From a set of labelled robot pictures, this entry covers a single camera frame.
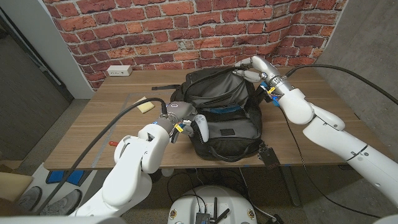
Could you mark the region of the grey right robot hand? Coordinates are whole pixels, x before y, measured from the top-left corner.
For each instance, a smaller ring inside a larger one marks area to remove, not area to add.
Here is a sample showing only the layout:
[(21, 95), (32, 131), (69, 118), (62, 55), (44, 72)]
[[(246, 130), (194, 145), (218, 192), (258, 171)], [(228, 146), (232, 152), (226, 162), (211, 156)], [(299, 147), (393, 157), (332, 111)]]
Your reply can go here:
[(281, 96), (294, 89), (278, 69), (259, 56), (252, 56), (234, 64), (233, 74), (251, 83), (264, 82), (270, 88), (274, 87), (274, 91)]

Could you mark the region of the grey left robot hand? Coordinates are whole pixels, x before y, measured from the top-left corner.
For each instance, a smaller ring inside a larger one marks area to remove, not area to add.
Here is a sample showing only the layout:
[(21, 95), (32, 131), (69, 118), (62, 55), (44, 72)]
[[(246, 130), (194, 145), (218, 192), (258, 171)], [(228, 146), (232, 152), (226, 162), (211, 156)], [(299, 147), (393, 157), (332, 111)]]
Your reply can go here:
[(161, 114), (159, 118), (154, 121), (163, 127), (169, 134), (170, 142), (176, 143), (180, 131), (187, 136), (193, 135), (193, 119), (197, 115), (197, 110), (190, 103), (184, 101), (174, 101), (166, 106), (167, 114)]

